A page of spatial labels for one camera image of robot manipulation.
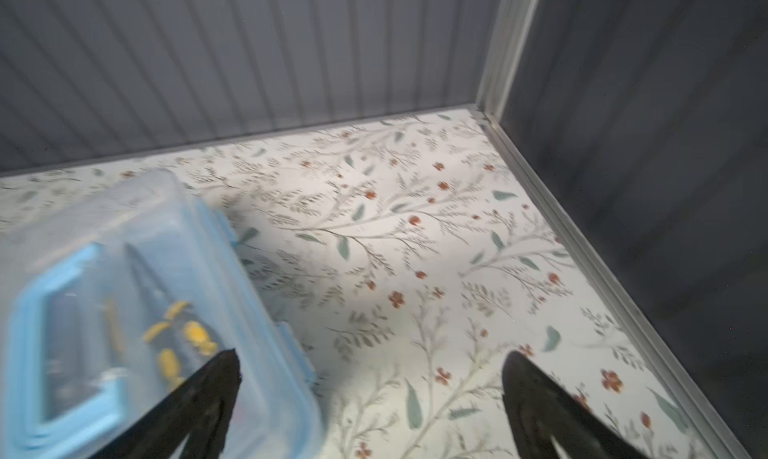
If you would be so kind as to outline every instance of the floral patterned surface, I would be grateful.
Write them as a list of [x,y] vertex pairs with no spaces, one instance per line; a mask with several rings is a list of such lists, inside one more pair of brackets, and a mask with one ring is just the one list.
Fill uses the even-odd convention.
[[703,457],[467,110],[0,180],[0,231],[168,167],[223,210],[319,374],[321,457],[515,457],[522,351],[652,457]]

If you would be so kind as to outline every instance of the gray trim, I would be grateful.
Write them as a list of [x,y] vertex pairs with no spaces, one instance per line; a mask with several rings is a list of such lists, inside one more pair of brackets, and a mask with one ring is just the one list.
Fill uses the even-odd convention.
[[498,120],[506,106],[539,0],[501,0],[485,61],[477,103]]
[[670,396],[694,425],[714,457],[748,459],[744,446],[717,414],[704,393],[688,375],[672,351],[648,322],[624,287],[610,272],[573,220],[565,213],[544,182],[534,172],[498,121],[477,112],[489,140],[523,185],[552,229],[562,237],[577,266],[584,273],[608,309],[624,326],[649,369],[659,378]]
[[[61,164],[41,164],[38,161],[32,161],[31,158],[29,158],[26,154],[24,154],[21,150],[19,150],[19,153],[29,163],[35,164],[35,166],[28,167],[25,169],[19,169],[19,170],[0,171],[0,177],[20,176],[22,174],[41,173],[43,171],[49,171],[52,169],[67,169],[69,167],[88,166],[89,164],[103,164],[107,162],[111,163],[111,162],[119,161],[123,159],[130,159],[133,157],[155,156],[157,154],[175,153],[175,152],[185,151],[190,149],[199,149],[201,147],[223,146],[225,144],[237,143],[237,142],[246,141],[246,140],[279,138],[280,136],[309,133],[309,132],[321,130],[321,129],[342,128],[344,126],[351,126],[353,124],[369,123],[369,122],[375,123],[378,120],[397,119],[397,118],[402,118],[404,116],[414,116],[416,114],[431,114],[431,113],[438,113],[444,110],[456,110],[456,109],[467,109],[474,113],[475,111],[477,111],[477,106],[475,104],[458,104],[456,106],[450,106],[448,108],[420,109],[412,112],[384,114],[382,116],[374,116],[372,118],[353,118],[349,120],[333,121],[333,122],[324,123],[324,124],[315,124],[313,126],[304,126],[302,128],[273,130],[273,131],[266,131],[266,132],[257,133],[257,134],[235,134],[234,136],[228,136],[226,138],[217,138],[217,139],[212,139],[208,141],[201,141],[195,144],[174,145],[170,147],[150,147],[148,149],[134,151],[131,153],[117,154],[109,157],[109,159],[105,159],[104,157],[88,158],[83,160],[73,160],[73,161],[63,162]],[[0,131],[0,140],[2,139],[4,139],[4,135],[3,135],[3,132]],[[16,145],[11,141],[8,141],[8,143],[15,146],[16,149],[18,150],[18,145]]]

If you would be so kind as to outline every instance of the gray wall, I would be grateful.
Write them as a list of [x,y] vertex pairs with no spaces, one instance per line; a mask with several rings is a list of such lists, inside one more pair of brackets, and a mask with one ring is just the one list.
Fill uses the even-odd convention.
[[475,100],[498,0],[0,0],[0,172]]
[[768,0],[542,0],[502,126],[768,457]]

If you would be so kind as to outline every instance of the green leaf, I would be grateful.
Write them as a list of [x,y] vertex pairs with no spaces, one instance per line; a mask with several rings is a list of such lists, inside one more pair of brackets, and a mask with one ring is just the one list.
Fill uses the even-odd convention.
[[296,234],[296,237],[298,237],[299,239],[304,239],[305,241],[310,241],[312,243],[325,244],[320,239],[317,239],[314,235],[310,235],[310,234]]
[[256,237],[257,235],[259,235],[259,230],[256,229],[255,227],[249,227],[248,229],[245,230],[243,235],[240,236],[240,238],[237,240],[237,243],[245,244],[251,239],[253,239],[254,237]]
[[560,332],[553,328],[552,326],[547,326],[547,342],[544,344],[544,349],[542,349],[544,352],[550,352],[553,351],[555,348],[558,347],[558,344],[560,344]]
[[504,191],[493,191],[493,197],[497,201],[503,201],[503,200],[509,199],[510,197],[517,197],[517,196],[518,195],[514,193],[505,193]]
[[466,409],[451,409],[451,412],[448,413],[448,420],[455,421],[456,419],[461,419],[462,417],[471,416],[475,414],[475,412],[480,412],[480,409],[477,409],[476,407],[468,407]]
[[362,215],[366,213],[366,205],[360,204],[360,207],[357,208],[357,211],[352,215],[353,221],[359,221],[362,218]]
[[20,195],[18,197],[18,200],[16,201],[16,203],[18,203],[18,204],[26,203],[27,201],[29,201],[30,199],[32,199],[36,195],[38,195],[37,191],[27,191],[26,193],[24,193],[24,194],[22,194],[22,195]]
[[472,261],[469,261],[470,264],[477,264],[482,260],[482,256],[485,254],[485,251],[480,251],[475,257],[472,258]]
[[650,387],[648,387],[648,391],[654,393],[654,396],[656,396],[656,402],[659,404],[659,407],[668,416],[668,418],[672,420],[674,425],[677,426],[677,429],[682,433],[688,431],[688,420],[685,418],[683,413],[680,412],[680,409],[678,409],[676,405],[667,401],[667,399],[664,399],[663,397],[656,394],[656,391]]
[[422,426],[422,407],[418,403],[416,389],[406,379],[408,385],[408,398],[406,399],[406,411],[408,412],[408,427],[418,429]]
[[538,266],[536,265],[535,262],[531,261],[529,258],[527,258],[525,256],[520,258],[520,262],[522,262],[523,264],[525,264],[526,266],[528,266],[531,269],[536,269],[537,271],[541,271],[541,269],[538,268]]
[[504,243],[502,242],[502,238],[498,237],[498,234],[491,233],[491,240],[496,245],[496,248],[501,251],[504,249]]
[[345,235],[339,236],[339,244],[336,246],[339,250],[339,254],[345,261],[350,260],[350,240]]

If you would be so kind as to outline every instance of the metal frame edge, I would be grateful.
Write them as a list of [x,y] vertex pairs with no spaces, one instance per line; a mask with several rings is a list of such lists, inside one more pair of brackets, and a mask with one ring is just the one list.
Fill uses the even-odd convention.
[[500,0],[477,103],[499,118],[507,103],[539,0]]

